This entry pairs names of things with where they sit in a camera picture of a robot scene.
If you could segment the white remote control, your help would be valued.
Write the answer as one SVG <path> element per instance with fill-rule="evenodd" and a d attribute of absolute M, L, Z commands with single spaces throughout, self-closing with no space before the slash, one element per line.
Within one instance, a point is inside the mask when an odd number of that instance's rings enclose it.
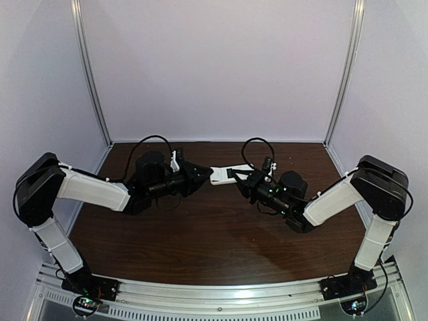
<path fill-rule="evenodd" d="M 236 180 L 229 178 L 229 169 L 251 169 L 248 165 L 234 165 L 228 167 L 211 167 L 213 174 L 210 176 L 210 183 L 213 186 L 235 184 Z"/>

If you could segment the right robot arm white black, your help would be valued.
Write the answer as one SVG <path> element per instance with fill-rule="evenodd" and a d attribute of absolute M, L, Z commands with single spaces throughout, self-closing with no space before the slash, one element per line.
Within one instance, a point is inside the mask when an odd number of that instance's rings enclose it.
<path fill-rule="evenodd" d="M 373 267 L 388 246 L 412 199 L 407 175 L 371 156 L 363 156 L 355 169 L 326 190 L 306 200 L 307 182 L 295 171 L 282 173 L 279 181 L 268 176 L 273 160 L 265 158 L 263 169 L 230 169 L 241 194 L 251 204 L 260 203 L 280 214 L 297 233 L 308 233 L 329 218 L 367 202 L 372 219 L 347 274 L 321 280 L 324 298 L 363 293 L 376 288 Z"/>

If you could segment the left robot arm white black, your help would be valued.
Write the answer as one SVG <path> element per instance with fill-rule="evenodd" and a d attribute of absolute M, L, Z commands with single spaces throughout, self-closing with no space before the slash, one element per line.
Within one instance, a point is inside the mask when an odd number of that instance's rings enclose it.
<path fill-rule="evenodd" d="M 68 275 L 84 271 L 84 258 L 54 217 L 57 199 L 71 199 L 137 215 L 161 197 L 188 197 L 210 179 L 213 170 L 190 163 L 181 150 L 168 163 L 163 153 L 148 151 L 135 162 L 135 172 L 125 183 L 101 178 L 65 163 L 54 153 L 43 154 L 17 180 L 13 210 Z"/>

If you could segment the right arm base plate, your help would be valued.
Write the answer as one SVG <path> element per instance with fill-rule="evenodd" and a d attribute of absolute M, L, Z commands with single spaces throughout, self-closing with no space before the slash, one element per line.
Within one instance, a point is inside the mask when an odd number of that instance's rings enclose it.
<path fill-rule="evenodd" d="M 365 291 L 373 290 L 377 287 L 377 281 L 372 272 L 330 276 L 320 280 L 319 284 L 324 300 L 363 294 Z"/>

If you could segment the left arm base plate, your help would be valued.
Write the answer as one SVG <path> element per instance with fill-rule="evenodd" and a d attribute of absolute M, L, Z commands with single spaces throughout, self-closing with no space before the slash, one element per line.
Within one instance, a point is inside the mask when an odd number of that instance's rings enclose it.
<path fill-rule="evenodd" d="M 111 302 L 116 300 L 118 287 L 118 280 L 94 276 L 86 272 L 66 274 L 61 284 L 63 290 Z"/>

